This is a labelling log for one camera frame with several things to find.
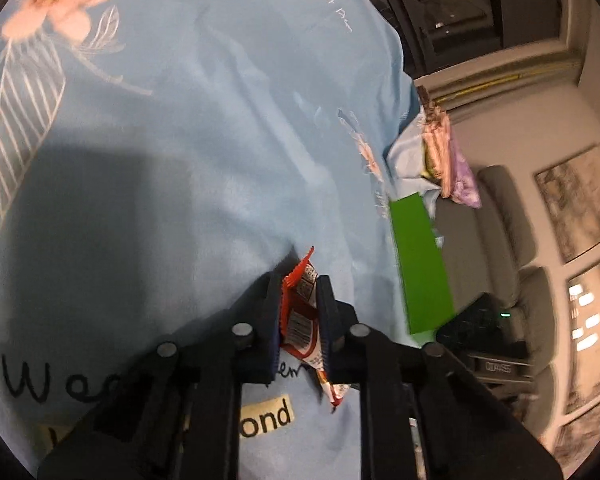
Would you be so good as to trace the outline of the red white blue snack packet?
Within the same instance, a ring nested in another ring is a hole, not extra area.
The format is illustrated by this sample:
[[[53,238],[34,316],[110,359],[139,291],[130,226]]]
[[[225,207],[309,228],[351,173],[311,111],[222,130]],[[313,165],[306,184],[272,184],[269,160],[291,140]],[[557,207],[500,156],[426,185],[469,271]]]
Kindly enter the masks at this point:
[[[315,378],[333,410],[340,407],[349,385],[334,385],[326,375],[316,302],[318,273],[311,263],[311,247],[282,281],[279,329],[282,348],[314,371]]]

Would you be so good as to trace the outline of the green rimmed cardboard box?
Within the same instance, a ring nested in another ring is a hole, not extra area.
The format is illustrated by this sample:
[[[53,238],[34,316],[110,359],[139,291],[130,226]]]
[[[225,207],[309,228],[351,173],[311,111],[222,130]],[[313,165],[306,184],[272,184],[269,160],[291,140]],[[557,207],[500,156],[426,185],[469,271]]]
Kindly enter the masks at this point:
[[[420,346],[454,318],[448,274],[427,209],[418,194],[390,203],[408,333]]]

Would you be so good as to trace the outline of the grey sofa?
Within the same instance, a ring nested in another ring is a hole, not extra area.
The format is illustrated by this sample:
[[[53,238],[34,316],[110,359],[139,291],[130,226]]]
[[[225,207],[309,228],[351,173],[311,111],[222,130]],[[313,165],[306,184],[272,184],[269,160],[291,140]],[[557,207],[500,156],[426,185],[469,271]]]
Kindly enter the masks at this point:
[[[553,415],[557,344],[553,295],[546,270],[532,264],[536,238],[514,179],[504,166],[478,170],[479,208],[437,200],[434,225],[443,236],[442,259],[453,304],[462,312],[484,294],[512,316],[513,332],[530,356],[535,386],[522,410],[524,426],[539,437]]]

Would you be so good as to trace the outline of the ink landscape painting middle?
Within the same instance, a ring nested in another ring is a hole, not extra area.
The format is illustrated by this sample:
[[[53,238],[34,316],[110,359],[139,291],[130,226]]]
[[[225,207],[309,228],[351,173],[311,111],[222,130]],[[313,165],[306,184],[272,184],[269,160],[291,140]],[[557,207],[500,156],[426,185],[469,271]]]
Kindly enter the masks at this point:
[[[567,282],[571,364],[565,412],[600,396],[600,261]]]

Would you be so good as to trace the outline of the ink landscape painting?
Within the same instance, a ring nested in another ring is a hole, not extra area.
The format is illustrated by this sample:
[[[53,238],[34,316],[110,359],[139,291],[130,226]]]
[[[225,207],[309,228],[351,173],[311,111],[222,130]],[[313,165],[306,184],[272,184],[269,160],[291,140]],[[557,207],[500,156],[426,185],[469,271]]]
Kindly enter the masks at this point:
[[[554,448],[554,457],[568,479],[600,443],[600,403],[562,426]]]
[[[600,244],[600,144],[538,171],[534,180],[564,263]]]
[[[565,412],[600,396],[600,261],[567,282],[571,364]]]

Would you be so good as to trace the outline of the ink landscape painting lower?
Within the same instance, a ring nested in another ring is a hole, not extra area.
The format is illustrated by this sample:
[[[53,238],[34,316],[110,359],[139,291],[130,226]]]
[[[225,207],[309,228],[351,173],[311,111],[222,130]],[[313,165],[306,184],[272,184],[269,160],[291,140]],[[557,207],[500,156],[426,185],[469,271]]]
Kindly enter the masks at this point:
[[[600,443],[600,403],[562,426],[554,448],[554,457],[568,479]]]

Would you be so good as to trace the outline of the ink landscape painting upper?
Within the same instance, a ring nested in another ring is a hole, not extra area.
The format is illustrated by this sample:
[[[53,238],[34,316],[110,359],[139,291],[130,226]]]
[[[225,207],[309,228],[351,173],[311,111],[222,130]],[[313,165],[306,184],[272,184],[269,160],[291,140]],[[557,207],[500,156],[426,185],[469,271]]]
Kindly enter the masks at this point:
[[[534,180],[564,263],[600,244],[600,144],[538,171]]]

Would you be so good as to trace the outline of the light blue floral tablecloth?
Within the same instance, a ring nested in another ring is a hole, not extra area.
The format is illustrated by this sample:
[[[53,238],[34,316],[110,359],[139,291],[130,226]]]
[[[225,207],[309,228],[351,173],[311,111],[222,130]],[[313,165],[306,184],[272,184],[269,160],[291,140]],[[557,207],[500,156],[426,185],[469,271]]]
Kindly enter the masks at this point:
[[[132,359],[294,258],[408,341],[402,61],[370,0],[7,0],[0,436],[27,471]]]

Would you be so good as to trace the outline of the dark window frame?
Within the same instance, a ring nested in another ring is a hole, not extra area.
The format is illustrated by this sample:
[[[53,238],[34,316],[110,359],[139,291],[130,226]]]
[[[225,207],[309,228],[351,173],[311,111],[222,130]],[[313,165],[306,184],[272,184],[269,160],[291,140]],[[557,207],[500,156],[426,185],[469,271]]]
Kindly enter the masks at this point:
[[[492,52],[555,39],[560,0],[370,0],[398,33],[416,79]]]

